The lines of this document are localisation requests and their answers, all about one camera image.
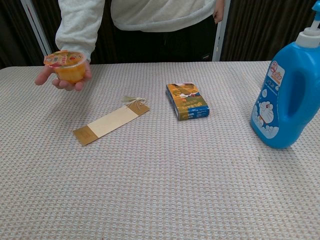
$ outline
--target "dark curtain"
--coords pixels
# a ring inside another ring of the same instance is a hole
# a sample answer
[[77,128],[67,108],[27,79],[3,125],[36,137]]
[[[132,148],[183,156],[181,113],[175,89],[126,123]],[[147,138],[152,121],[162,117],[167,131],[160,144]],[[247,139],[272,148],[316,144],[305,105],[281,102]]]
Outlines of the dark curtain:
[[[61,22],[61,12],[57,0],[32,0],[44,34],[53,52],[58,51],[55,43],[56,32]],[[114,41],[114,26],[110,13],[111,0],[105,0],[104,11],[91,64],[117,63]]]
[[271,60],[310,27],[315,0],[231,0],[221,61]]
[[0,1],[0,69],[39,66],[43,54],[20,0]]

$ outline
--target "bottle label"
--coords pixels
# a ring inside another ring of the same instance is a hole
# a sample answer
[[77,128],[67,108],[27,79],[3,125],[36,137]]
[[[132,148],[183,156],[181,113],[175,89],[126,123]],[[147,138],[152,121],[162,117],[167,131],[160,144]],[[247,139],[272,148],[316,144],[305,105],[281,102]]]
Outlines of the bottle label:
[[279,131],[278,93],[286,71],[276,61],[270,64],[265,82],[252,110],[252,120],[267,139]]

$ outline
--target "cartoon character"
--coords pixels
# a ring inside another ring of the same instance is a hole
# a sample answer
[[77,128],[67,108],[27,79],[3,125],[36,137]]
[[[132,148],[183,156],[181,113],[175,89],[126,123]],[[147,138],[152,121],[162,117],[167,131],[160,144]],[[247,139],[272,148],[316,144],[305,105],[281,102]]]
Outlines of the cartoon character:
[[259,103],[259,121],[263,121],[266,124],[271,123],[274,120],[274,106],[269,101]]
[[261,116],[258,116],[258,120],[259,120],[260,127],[262,127],[264,125],[263,118]]

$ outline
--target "bottle nozzle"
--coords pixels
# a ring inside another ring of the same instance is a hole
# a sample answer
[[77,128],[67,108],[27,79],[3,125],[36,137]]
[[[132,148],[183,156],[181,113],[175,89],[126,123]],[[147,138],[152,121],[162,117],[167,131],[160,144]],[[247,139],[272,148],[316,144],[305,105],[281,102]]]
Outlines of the bottle nozzle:
[[316,1],[312,7],[315,11],[315,18],[311,27],[307,27],[303,32],[300,32],[295,43],[304,48],[318,48],[320,45],[320,0]]
[[312,10],[315,11],[315,21],[320,21],[320,0],[316,1],[314,6],[312,7]]

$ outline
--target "detergent bottle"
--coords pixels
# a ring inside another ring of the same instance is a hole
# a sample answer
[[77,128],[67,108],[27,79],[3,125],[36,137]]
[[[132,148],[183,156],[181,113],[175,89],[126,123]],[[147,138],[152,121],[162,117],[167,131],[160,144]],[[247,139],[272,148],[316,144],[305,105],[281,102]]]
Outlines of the detergent bottle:
[[268,146],[292,145],[320,107],[320,0],[311,27],[281,49],[253,106],[251,126]]

